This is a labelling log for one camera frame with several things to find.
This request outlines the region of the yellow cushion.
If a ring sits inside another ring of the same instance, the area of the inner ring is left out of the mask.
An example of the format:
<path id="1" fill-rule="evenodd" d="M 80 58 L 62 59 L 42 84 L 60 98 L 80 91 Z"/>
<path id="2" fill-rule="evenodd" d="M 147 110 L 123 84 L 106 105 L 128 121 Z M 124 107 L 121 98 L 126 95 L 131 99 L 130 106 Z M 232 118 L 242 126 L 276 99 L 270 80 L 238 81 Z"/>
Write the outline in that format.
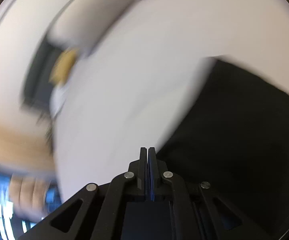
<path id="1" fill-rule="evenodd" d="M 49 83 L 54 86 L 65 85 L 72 67 L 77 61 L 79 50 L 71 48 L 63 51 L 57 58 L 49 76 Z"/>

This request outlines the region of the rolled white duvet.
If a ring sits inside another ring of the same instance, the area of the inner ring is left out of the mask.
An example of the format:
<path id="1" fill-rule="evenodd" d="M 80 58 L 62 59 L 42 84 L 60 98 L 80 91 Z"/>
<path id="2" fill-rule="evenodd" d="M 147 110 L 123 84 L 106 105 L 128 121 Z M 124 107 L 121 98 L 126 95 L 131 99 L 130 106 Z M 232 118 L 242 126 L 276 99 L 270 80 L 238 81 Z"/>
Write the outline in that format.
<path id="1" fill-rule="evenodd" d="M 134 0 L 73 0 L 53 22 L 48 41 L 89 54 Z"/>

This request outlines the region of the white bed mattress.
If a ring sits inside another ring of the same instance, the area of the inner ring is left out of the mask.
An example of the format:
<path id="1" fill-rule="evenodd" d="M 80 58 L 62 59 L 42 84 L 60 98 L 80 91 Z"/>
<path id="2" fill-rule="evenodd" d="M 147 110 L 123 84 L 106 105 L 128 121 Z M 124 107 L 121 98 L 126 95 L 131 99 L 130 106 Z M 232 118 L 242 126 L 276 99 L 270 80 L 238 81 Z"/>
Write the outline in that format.
<path id="1" fill-rule="evenodd" d="M 139 0 L 73 66 L 53 125 L 63 200 L 160 148 L 216 56 L 289 93 L 286 0 Z"/>

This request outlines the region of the black pants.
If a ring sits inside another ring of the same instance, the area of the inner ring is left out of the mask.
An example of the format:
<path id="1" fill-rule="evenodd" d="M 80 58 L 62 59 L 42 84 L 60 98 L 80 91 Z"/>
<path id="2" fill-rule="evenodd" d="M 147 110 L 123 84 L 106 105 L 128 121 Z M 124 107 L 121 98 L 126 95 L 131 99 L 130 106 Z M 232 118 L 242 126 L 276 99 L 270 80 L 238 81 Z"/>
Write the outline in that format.
<path id="1" fill-rule="evenodd" d="M 206 239 L 289 239 L 289 95 L 215 60 L 157 153 L 181 176 Z"/>

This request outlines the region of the beige puffer jacket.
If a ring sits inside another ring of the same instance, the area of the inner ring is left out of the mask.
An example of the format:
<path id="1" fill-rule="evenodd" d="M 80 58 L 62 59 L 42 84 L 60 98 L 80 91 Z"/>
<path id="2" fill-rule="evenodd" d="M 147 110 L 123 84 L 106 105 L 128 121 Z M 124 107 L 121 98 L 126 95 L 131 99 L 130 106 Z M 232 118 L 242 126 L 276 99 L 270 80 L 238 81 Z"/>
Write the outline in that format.
<path id="1" fill-rule="evenodd" d="M 50 181 L 13 174 L 9 185 L 9 197 L 16 215 L 35 223 L 46 217 L 46 194 L 49 187 Z"/>

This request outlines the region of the dark grey headboard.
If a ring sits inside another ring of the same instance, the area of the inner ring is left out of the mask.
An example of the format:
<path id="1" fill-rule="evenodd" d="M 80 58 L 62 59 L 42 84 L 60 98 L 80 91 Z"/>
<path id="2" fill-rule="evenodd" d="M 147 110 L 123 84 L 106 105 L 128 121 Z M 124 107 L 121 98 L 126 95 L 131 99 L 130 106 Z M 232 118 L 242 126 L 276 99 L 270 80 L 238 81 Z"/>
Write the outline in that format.
<path id="1" fill-rule="evenodd" d="M 24 83 L 23 99 L 28 108 L 50 113 L 50 98 L 53 85 L 49 83 L 52 68 L 63 52 L 44 38 L 34 56 Z"/>

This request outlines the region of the white pillow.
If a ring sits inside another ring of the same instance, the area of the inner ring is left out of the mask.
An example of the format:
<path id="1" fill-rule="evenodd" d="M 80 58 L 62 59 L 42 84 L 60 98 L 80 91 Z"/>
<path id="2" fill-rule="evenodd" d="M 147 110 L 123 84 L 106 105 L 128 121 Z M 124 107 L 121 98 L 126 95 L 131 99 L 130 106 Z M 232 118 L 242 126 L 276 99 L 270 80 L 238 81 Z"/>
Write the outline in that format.
<path id="1" fill-rule="evenodd" d="M 53 88 L 50 96 L 49 111 L 52 120 L 61 112 L 68 93 L 69 85 L 57 85 Z"/>

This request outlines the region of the beige curtain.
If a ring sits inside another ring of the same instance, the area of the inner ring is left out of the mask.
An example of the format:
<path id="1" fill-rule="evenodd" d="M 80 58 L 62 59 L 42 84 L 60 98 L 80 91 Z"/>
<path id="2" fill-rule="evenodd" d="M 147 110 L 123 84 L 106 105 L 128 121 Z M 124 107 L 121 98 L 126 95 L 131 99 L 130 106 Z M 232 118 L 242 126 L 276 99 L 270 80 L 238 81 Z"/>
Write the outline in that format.
<path id="1" fill-rule="evenodd" d="M 55 164 L 45 139 L 22 135 L 1 126 L 0 169 L 55 174 Z"/>

